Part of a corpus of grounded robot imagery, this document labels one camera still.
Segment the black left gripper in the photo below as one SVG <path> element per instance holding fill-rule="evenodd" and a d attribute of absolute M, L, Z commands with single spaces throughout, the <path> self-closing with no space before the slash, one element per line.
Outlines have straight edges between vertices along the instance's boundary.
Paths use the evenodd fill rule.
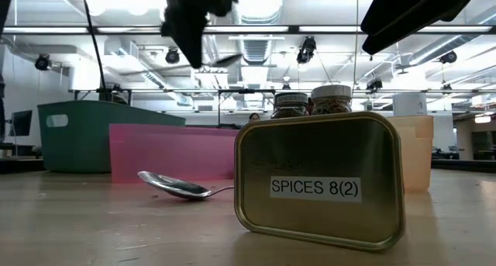
<path fill-rule="evenodd" d="M 192 67 L 201 67 L 206 16 L 226 16 L 239 0 L 166 0 L 161 36 L 169 36 Z"/>

